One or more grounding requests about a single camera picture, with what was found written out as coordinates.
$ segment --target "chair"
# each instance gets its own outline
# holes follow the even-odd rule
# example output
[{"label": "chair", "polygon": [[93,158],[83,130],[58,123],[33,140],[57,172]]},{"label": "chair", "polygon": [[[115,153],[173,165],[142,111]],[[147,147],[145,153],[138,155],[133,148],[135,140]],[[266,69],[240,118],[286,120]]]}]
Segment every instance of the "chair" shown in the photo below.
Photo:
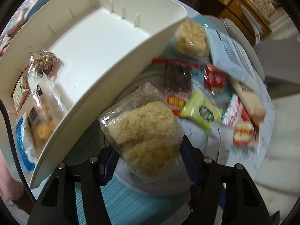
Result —
[{"label": "chair", "polygon": [[205,17],[206,19],[208,19],[210,22],[212,22],[215,26],[217,26],[224,34],[229,35],[225,24],[223,23],[223,21],[215,16],[212,15],[203,15],[203,17]]},{"label": "chair", "polygon": [[250,18],[256,34],[257,44],[254,48],[230,19],[224,19],[224,24],[228,34],[243,46],[258,75],[268,85],[271,98],[300,92],[299,41],[296,38],[289,38],[260,42],[259,33],[257,35],[259,24],[253,21],[255,19],[249,16],[251,15],[249,12],[249,14],[247,11],[244,13],[247,18]]}]

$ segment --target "plastic bag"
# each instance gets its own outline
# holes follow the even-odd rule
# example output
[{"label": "plastic bag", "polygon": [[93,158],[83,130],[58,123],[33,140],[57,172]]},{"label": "plastic bag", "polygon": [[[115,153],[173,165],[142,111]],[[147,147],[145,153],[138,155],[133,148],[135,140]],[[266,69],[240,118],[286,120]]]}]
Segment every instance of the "plastic bag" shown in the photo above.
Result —
[{"label": "plastic bag", "polygon": [[210,28],[205,28],[205,32],[214,67],[256,91],[258,86],[255,72],[244,48],[222,32]]},{"label": "plastic bag", "polygon": [[178,165],[183,131],[164,96],[151,83],[145,83],[99,119],[104,135],[144,182],[155,182]]},{"label": "plastic bag", "polygon": [[206,64],[204,69],[204,84],[212,92],[221,92],[227,85],[226,73]]},{"label": "plastic bag", "polygon": [[222,123],[234,128],[232,142],[235,146],[258,148],[259,127],[251,122],[249,114],[236,94],[232,96]]},{"label": "plastic bag", "polygon": [[245,106],[251,120],[258,125],[263,122],[267,114],[266,109],[261,105],[256,93],[246,86],[244,83],[239,82],[231,77],[228,77],[231,85],[235,89],[238,97],[241,99],[243,105]]},{"label": "plastic bag", "polygon": [[67,110],[46,75],[31,92],[24,104],[24,110],[25,113],[19,119],[15,133],[23,162],[31,171],[56,126],[67,114]]},{"label": "plastic bag", "polygon": [[33,145],[26,113],[19,119],[15,133],[23,164],[28,171],[32,171],[38,161],[38,156]]},{"label": "plastic bag", "polygon": [[205,148],[205,156],[215,160],[218,164],[226,165],[232,147],[232,128],[213,123]]},{"label": "plastic bag", "polygon": [[199,24],[187,19],[179,26],[176,36],[175,52],[196,59],[208,55],[206,33]]},{"label": "plastic bag", "polygon": [[19,112],[21,107],[24,105],[29,93],[30,88],[28,85],[27,77],[22,72],[11,94],[17,112]]},{"label": "plastic bag", "polygon": [[193,119],[207,134],[212,122],[221,121],[221,111],[206,99],[200,90],[196,90],[187,104],[182,108],[179,116]]},{"label": "plastic bag", "polygon": [[25,70],[28,74],[36,77],[43,77],[44,74],[49,78],[52,73],[54,63],[57,62],[57,57],[50,51],[42,50],[41,53],[32,53],[29,59],[29,64]]},{"label": "plastic bag", "polygon": [[178,116],[192,91],[192,68],[198,65],[183,60],[155,58],[153,64],[166,63],[163,77],[163,95],[168,107]]}]

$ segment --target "white organizer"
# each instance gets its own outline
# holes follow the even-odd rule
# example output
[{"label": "white organizer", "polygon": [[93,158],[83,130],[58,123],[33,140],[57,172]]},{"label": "white organizer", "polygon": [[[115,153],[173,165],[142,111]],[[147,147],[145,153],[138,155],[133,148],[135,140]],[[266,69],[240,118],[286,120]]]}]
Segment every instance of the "white organizer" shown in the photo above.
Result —
[{"label": "white organizer", "polygon": [[[53,172],[93,120],[163,52],[186,17],[172,0],[50,0],[25,23],[0,60],[0,98],[11,124],[17,118],[11,92],[32,48],[49,49],[60,59],[51,80],[69,108],[26,176],[30,188]],[[2,115],[0,140],[8,168],[20,180]]]}]

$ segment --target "red snack package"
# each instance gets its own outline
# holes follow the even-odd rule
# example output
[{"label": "red snack package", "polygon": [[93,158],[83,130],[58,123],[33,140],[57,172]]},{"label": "red snack package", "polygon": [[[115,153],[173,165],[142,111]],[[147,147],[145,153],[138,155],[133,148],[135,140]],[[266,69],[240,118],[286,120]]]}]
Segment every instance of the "red snack package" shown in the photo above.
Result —
[{"label": "red snack package", "polygon": [[233,94],[222,123],[234,127],[232,143],[236,146],[258,147],[259,127],[250,120],[244,105]]},{"label": "red snack package", "polygon": [[174,115],[179,116],[192,90],[191,70],[192,68],[198,68],[198,64],[169,58],[154,58],[152,63],[166,64],[163,78],[163,94],[168,107]]},{"label": "red snack package", "polygon": [[53,65],[58,58],[50,51],[42,50],[41,53],[32,53],[29,64],[25,67],[28,74],[32,74],[38,78],[44,74],[49,78],[52,73]]},{"label": "red snack package", "polygon": [[227,85],[226,73],[206,64],[204,69],[204,84],[212,91],[220,92]]},{"label": "red snack package", "polygon": [[184,107],[189,99],[189,92],[178,92],[175,93],[169,88],[165,89],[164,97],[166,99],[168,107],[172,110],[174,115],[179,116],[181,109]]}]

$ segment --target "green snack package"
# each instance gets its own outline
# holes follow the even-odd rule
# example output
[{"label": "green snack package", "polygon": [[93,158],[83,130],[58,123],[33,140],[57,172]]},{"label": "green snack package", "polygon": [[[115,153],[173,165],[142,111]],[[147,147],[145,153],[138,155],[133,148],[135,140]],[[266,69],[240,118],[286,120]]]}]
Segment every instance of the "green snack package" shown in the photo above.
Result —
[{"label": "green snack package", "polygon": [[197,125],[209,134],[212,122],[221,121],[222,110],[213,106],[213,104],[203,96],[202,92],[197,90],[181,109],[179,116],[193,119]]}]

